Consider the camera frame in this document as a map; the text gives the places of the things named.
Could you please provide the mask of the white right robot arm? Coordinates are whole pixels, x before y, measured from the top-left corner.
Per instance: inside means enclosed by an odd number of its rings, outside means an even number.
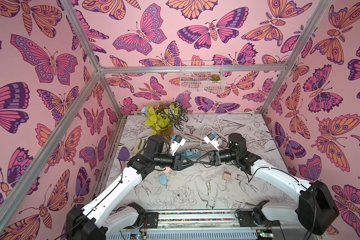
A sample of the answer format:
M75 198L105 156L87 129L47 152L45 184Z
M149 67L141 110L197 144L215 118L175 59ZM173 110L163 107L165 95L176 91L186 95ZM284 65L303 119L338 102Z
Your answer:
M248 151L246 139L237 133L228 137L227 149L220 150L218 136L208 134L203 138L214 146L208 152L209 166L217 167L231 162L248 177L261 179L289 196L293 203L271 203L262 200L252 209L251 219L257 226L270 222L300 224L309 234L321 236L340 215L340 211L326 184L297 178Z

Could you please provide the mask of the aluminium frame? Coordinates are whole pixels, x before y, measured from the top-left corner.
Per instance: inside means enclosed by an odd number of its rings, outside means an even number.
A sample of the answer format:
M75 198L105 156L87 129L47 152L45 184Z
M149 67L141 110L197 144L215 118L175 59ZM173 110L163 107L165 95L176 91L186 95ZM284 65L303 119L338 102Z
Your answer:
M219 69L221 72L247 72L247 71L263 71L263 70L276 70L281 74L277 80L276 85L280 86L281 81L285 80L287 73L291 70L292 65L296 62L298 55L303 50L305 44L308 42L309 37L314 32L314 29L318 26L320 20L325 14L326 9L331 5L331 1L319 1L312 15L307 21L307 25L303 31L302 36L298 40L295 48L291 52L287 62L284 65L228 65L228 66L213 66L206 65L200 67L185 66L184 70L188 72L211 72ZM89 83L86 84L81 91L77 100L73 103L73 106L69 109L67 115L63 118L61 124L59 124L56 130L52 133L51 137L47 140L47 143L37 152L31 163L28 172L20 180L20 183L15 186L14 192L4 201L0 208L0 234L7 226L8 222L12 219L15 211L18 209L29 188L32 186L36 177L42 171L42 168L47 163L49 156L57 146L58 141L63 137L63 134L67 131L68 127L72 124L79 109L84 105L86 97L89 91L94 87L97 82L101 82L105 86L106 93L110 98L111 104L115 109L118 109L116 100L113 96L112 91L104 77L105 74L116 74L116 73L179 73L180 67L124 67L124 68L104 68L102 67L94 52L90 48L89 41L84 35L79 19L76 16L75 10L69 1L62 1L65 12L70 18L71 23L75 27L79 38L82 42L83 48L87 52L88 58L95 68L94 74L91 76Z

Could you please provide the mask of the blue power strip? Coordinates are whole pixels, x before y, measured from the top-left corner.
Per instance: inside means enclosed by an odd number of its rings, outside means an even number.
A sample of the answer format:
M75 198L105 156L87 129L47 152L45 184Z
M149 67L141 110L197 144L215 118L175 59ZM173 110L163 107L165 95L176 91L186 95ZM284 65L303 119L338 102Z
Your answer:
M178 154L185 156L188 159L197 159L202 156L202 151L198 148L191 148L185 151L178 152Z

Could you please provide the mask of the blue bluetooth headset case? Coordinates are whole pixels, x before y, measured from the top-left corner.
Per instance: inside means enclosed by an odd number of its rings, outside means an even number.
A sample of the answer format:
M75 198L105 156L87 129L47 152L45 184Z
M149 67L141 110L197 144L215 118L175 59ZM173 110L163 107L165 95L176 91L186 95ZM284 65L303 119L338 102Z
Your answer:
M167 184L168 184L167 176L166 175L160 175L159 176L159 182L160 182L161 185L166 187Z

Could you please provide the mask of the small potted succulent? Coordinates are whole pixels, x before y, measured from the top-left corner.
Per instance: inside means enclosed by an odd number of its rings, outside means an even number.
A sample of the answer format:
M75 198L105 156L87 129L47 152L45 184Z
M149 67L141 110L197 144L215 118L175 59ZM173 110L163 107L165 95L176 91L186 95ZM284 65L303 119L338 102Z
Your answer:
M213 82L220 81L220 80L221 80L221 76L220 76L220 74L211 75L210 80L213 81Z

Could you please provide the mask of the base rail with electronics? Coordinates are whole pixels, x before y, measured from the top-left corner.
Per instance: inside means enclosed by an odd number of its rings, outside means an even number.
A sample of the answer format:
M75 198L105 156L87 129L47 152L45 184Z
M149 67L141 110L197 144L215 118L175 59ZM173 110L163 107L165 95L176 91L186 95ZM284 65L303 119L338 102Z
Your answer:
M138 228L126 227L110 240L316 240L304 227L288 222L255 222L249 209L147 211Z

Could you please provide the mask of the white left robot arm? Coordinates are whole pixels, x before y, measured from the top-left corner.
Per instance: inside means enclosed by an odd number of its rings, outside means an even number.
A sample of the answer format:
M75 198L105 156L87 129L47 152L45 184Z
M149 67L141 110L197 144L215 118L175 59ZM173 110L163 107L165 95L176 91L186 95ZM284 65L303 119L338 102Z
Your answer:
M157 166L182 171L194 162L177 153L186 139L172 138L169 152L163 154L165 139L154 135L148 138L144 150L131 157L119 177L90 203L67 214L65 233L67 240L104 240L126 227L141 229L146 224L146 211L137 203L116 210L121 200L142 182Z

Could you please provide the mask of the pink charger adapter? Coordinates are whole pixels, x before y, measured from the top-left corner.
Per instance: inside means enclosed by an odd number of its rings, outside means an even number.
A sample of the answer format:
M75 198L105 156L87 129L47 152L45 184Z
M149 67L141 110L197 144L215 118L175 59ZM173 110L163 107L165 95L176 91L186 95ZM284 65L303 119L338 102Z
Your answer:
M229 173L229 172L224 172L223 173L223 180L229 182L231 180L231 178L232 178L231 173Z

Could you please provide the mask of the glass vase with plants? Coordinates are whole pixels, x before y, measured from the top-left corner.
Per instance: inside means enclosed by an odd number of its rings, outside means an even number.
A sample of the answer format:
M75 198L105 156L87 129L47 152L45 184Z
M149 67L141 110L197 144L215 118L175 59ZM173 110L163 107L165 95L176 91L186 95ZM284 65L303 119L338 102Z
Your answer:
M155 107L147 105L141 109L141 114L146 118L145 125L151 128L151 136L161 136L167 141L175 130L183 132L189 121L188 109L180 102L161 102Z

